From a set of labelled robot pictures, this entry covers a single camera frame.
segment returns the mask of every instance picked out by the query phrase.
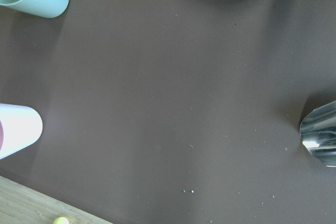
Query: wooden floor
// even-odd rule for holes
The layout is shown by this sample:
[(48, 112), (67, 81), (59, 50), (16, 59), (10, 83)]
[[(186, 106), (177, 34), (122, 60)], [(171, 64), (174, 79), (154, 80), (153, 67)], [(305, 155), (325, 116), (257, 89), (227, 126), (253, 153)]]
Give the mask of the wooden floor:
[(70, 224), (111, 224), (0, 176), (1, 224), (53, 224), (60, 216), (68, 218)]

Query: yellow-green object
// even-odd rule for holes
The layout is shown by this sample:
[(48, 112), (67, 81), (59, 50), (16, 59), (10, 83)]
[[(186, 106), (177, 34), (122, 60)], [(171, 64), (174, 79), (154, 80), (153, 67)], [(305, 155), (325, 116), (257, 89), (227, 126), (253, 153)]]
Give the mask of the yellow-green object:
[(54, 220), (54, 224), (69, 224), (69, 221), (65, 217), (58, 217)]

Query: light wood surface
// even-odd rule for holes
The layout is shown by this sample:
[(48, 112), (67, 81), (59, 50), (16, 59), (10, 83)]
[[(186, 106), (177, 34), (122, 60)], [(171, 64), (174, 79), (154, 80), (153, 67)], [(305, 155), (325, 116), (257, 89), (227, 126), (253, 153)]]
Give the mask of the light wood surface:
[(60, 216), (66, 217), (70, 224), (111, 224), (0, 176), (1, 224), (53, 224)]

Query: shiny metallic object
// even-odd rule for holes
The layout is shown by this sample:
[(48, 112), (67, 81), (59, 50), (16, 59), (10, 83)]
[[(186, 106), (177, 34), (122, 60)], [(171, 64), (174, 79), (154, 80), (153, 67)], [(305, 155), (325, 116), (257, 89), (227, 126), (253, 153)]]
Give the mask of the shiny metallic object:
[(336, 101), (308, 114), (301, 122), (300, 136), (314, 157), (336, 167)]

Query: gray table surface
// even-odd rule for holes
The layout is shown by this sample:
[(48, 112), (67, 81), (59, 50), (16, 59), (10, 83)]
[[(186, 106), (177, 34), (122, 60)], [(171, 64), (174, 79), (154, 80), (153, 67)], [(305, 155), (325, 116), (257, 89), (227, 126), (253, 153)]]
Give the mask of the gray table surface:
[(44, 131), (0, 175), (115, 224), (334, 223), (336, 169), (298, 125), (336, 100), (335, 19), (336, 0), (2, 7), (0, 102)]

